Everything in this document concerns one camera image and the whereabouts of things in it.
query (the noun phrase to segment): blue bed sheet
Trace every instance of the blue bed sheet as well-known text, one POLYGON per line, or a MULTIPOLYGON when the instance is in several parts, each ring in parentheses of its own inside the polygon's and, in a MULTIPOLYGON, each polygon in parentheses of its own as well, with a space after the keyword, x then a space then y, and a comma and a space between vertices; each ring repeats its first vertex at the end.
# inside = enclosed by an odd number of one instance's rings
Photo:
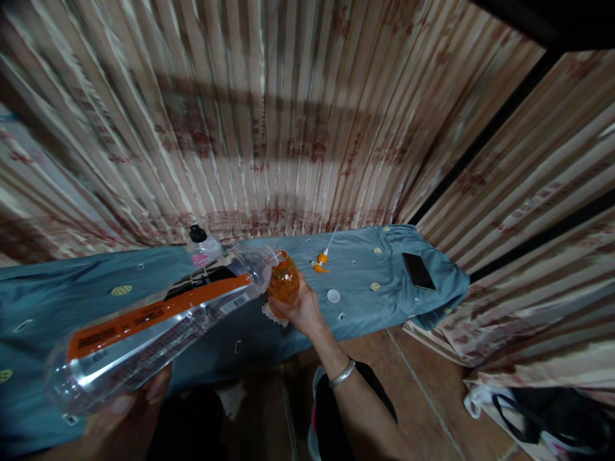
MULTIPOLYGON (((311 261, 330 234, 255 239, 285 249, 318 293, 325 320, 338 340, 399 325, 408 317, 426 329, 455 309, 469 277, 409 225, 367 227, 337 233, 329 252, 330 274, 317 274, 311 261), (416 288, 402 253, 421 255, 437 290, 416 288), (372 284, 379 286, 372 289, 372 284), (341 300, 327 300, 329 289, 341 300)), ((181 247, 102 254, 0 270, 0 370, 12 376, 0 384, 0 446, 11 458, 67 442, 81 435, 83 419, 67 424, 43 394, 43 363, 51 348, 76 327, 144 298, 190 273, 181 247), (130 286, 122 296, 114 288, 130 286), (31 319, 20 331, 14 330, 31 319)), ((310 347, 292 327, 282 328, 261 313, 255 300, 174 361, 170 392, 197 383, 232 378, 280 362, 310 347), (241 340, 239 352, 235 345, 241 340)))

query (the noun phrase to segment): plastic bottle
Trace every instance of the plastic bottle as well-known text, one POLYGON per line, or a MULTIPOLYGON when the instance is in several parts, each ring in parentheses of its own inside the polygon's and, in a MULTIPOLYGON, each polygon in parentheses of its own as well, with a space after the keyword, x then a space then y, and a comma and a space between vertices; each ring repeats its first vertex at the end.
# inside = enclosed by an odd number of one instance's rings
MULTIPOLYGON (((292 304, 299 293, 299 270, 295 261, 284 250, 278 250, 277 258, 279 264, 272 269, 267 294, 283 303, 292 304)), ((284 318, 273 307, 271 311, 276 317, 284 318)))
POLYGON ((186 252, 196 268, 201 268, 222 254, 222 245, 214 237, 208 236, 198 224, 190 226, 190 240, 186 252))
POLYGON ((277 252, 239 244, 163 291, 65 336, 45 364, 64 413, 92 414, 134 391, 239 306, 262 295, 277 252))

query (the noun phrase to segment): smartphone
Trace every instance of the smartphone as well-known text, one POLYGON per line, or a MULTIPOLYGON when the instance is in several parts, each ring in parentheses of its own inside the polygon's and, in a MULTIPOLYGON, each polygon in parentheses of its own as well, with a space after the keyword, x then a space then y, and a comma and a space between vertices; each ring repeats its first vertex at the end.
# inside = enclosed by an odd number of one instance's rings
POLYGON ((403 256, 404 262, 406 263, 406 269, 408 269, 413 285, 417 288, 435 290, 436 286, 429 275, 429 271, 423 262, 423 258, 418 255, 408 253, 403 253, 403 256))

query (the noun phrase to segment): curtain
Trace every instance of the curtain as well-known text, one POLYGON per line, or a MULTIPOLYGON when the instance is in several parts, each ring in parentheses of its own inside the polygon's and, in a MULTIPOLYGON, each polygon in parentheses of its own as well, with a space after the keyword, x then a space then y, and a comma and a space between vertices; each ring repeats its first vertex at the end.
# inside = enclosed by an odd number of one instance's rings
POLYGON ((568 304, 569 315, 475 369, 468 384, 575 387, 615 408, 615 284, 568 304))
POLYGON ((227 242, 405 222, 544 53, 465 0, 5 10, 23 103, 4 99, 47 149, 2 152, 0 227, 22 235, 3 264, 182 244, 194 222, 227 242))
MULTIPOLYGON (((565 55, 420 223, 473 272, 612 189, 615 53, 565 55)), ((440 332, 468 366, 615 280, 611 209, 470 286, 440 332)))

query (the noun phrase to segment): person's leg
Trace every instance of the person's leg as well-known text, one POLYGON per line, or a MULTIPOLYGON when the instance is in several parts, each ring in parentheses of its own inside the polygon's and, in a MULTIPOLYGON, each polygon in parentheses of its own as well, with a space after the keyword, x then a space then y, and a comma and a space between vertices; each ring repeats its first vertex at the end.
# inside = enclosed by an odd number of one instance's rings
MULTIPOLYGON (((375 373, 367 364, 357 362, 356 370, 367 381, 367 384, 376 392, 383 404, 397 422, 395 408, 389 397, 384 392, 382 384, 378 381, 375 373)), ((318 449, 320 458, 327 460, 354 459, 346 431, 341 421, 338 403, 335 400, 333 390, 329 387, 329 377, 324 375, 316 387, 316 436, 318 437, 318 449)))

